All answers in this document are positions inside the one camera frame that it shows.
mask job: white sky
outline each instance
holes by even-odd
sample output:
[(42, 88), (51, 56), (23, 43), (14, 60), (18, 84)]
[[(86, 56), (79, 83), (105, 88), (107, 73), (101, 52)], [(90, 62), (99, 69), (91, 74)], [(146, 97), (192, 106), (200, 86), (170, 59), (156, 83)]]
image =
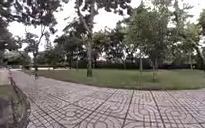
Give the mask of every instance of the white sky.
[[(196, 22), (196, 20), (199, 17), (200, 12), (202, 9), (205, 8), (205, 0), (183, 0), (184, 3), (189, 3), (190, 5), (194, 6), (189, 13), (194, 15), (191, 21)], [(137, 7), (140, 4), (140, 0), (132, 0), (132, 7)], [(51, 42), (55, 39), (56, 35), (61, 35), (63, 28), (72, 21), (72, 18), (76, 16), (75, 10), (74, 10), (74, 1), (71, 0), (70, 3), (64, 5), (64, 10), (60, 11), (55, 14), (55, 17), (57, 19), (58, 24), (56, 25), (56, 29), (58, 30), (55, 35), (51, 36)], [(108, 28), (114, 28), (116, 26), (116, 23), (123, 19), (122, 16), (119, 16), (117, 14), (109, 13), (104, 10), (100, 10), (99, 14), (95, 17), (94, 22), (96, 23), (94, 26), (94, 31), (99, 31), (101, 29), (104, 29), (105, 27)], [(25, 33), (25, 27), (17, 22), (13, 22), (8, 27), (9, 31), (13, 33), (14, 36), (24, 36)], [(37, 35), (40, 34), (39, 28), (33, 28), (33, 27), (27, 27), (27, 30), (35, 33)], [(42, 43), (40, 45), (40, 51), (44, 50), (44, 40), (42, 40)]]

